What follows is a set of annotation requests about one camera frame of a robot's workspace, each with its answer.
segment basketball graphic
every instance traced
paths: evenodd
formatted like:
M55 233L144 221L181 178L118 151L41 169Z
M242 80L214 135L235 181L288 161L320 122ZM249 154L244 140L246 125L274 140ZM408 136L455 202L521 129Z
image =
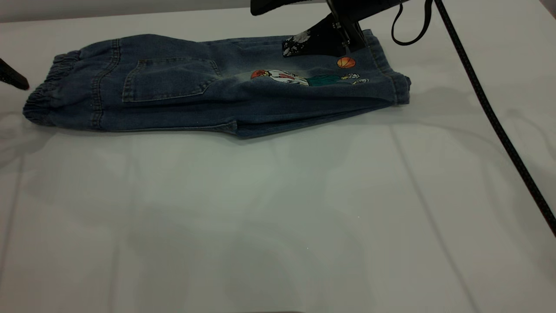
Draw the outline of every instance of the basketball graphic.
M355 60L350 57L343 57L338 60L338 66L342 69L350 69L355 66Z

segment table surface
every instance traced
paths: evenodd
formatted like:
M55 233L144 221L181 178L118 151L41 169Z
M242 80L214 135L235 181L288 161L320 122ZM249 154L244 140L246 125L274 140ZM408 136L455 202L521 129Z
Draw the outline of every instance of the table surface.
M537 1L446 0L490 101L556 207L556 21ZM416 36L422 1L398 37ZM115 37L290 35L305 4L0 24L32 88L54 55ZM34 126L0 85L0 312L553 312L555 239L434 10L390 39L411 104L264 138Z

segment folded jeans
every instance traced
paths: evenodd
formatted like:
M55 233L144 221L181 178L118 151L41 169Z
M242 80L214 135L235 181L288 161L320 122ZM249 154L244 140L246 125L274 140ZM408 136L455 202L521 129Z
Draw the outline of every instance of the folded jeans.
M192 42L139 35L56 56L23 114L95 131L209 130L262 136L409 103L370 31L369 47L282 56L289 36Z

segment black strap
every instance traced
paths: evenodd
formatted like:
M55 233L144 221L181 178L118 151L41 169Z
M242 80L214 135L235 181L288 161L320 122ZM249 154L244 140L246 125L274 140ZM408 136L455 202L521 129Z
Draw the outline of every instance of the black strap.
M421 33L417 36L417 38L415 38L415 39L413 39L412 41L409 41L409 42L399 41L394 36L394 26L396 25L396 22L398 21L398 18L400 18L401 13L403 11L404 11L404 5L400 2L400 10L398 11L398 15L396 15L396 18L394 19L394 23L392 23L392 39L398 45L408 46L408 45L412 45L412 44L418 42L425 35L426 30L429 29L430 18L433 15L433 0L426 0L425 1L425 23L423 24L423 29L421 30Z
M504 128L500 124L500 121L498 120L496 113L494 113L494 110L490 106L490 103L483 90L483 87L481 86L479 79L475 74L475 70L473 69L471 62L467 57L467 53L465 53L465 49L461 44L458 33L455 31L454 25L452 24L450 17L448 16L448 12L446 11L444 4L442 3L442 0L434 0L434 2L438 7L438 12L442 17L442 20L444 21L444 25L446 25L448 34L450 34L452 43L454 44L454 47L458 52L459 58L463 64L463 67L465 68L465 72L467 73L467 76L471 81L471 85L475 90L475 94L477 95L477 98L479 99L479 102L481 103L481 106L483 107L483 110L486 116L488 117L490 124L492 125L498 138L502 142L502 145L506 149L506 152L510 156L510 159L514 163L515 168L518 170L519 175L521 175L521 178L525 183L525 185L527 186L529 193L533 197L533 200L535 200L537 207L539 207L540 212L544 216L544 219L546 220L548 227L550 227L550 230L552 230L552 234L554 234L554 236L556 237L556 218L554 217L554 213L552 212L552 210L550 210L550 206L548 206L547 201L544 199L539 188L537 187L537 184L531 177L531 174L529 174L527 167L525 167L525 164L523 163L517 150L515 149L510 139L508 138L508 135L506 134ZM425 1L425 25L423 26L423 30L421 31L421 34L419 34L419 36L415 40L412 40L410 42L400 42L394 38L394 24L396 23L396 21L398 20L398 18L400 17L403 11L403 6L400 4L400 11L396 16L396 19L394 20L394 24L392 25L392 39L394 39L396 43L402 46L411 45L412 43L416 43L419 39L421 39L424 33L426 32L427 28L429 27L432 6L433 6L433 0Z

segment jeans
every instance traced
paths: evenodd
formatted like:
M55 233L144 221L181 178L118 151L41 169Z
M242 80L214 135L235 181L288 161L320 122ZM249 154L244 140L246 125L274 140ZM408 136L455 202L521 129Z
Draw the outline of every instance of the jeans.
M23 114L95 131L262 136L409 103L379 41L345 57L282 56L289 36L192 42L139 35L56 56Z

